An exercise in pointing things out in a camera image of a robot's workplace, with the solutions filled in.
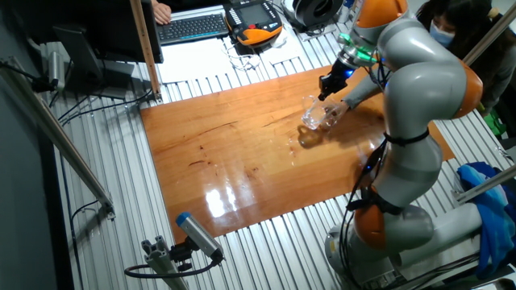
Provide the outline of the helper bare hand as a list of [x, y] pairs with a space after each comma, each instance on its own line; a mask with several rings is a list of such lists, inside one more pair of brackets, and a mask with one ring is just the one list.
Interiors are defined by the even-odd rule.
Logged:
[[333, 127], [347, 112], [349, 105], [345, 101], [327, 104], [323, 107], [324, 118], [321, 126], [324, 128]]

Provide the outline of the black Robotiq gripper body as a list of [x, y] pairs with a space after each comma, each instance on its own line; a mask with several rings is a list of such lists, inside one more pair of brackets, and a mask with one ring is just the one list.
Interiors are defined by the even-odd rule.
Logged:
[[347, 79], [352, 76], [356, 68], [337, 60], [327, 75], [319, 78], [319, 88], [321, 91], [340, 91], [347, 86]]

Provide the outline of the operator hand at keyboard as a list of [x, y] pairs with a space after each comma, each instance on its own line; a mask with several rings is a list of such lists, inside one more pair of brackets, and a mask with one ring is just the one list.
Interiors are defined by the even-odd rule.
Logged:
[[171, 22], [171, 8], [157, 0], [152, 0], [152, 8], [154, 11], [155, 20], [159, 25], [167, 25]]

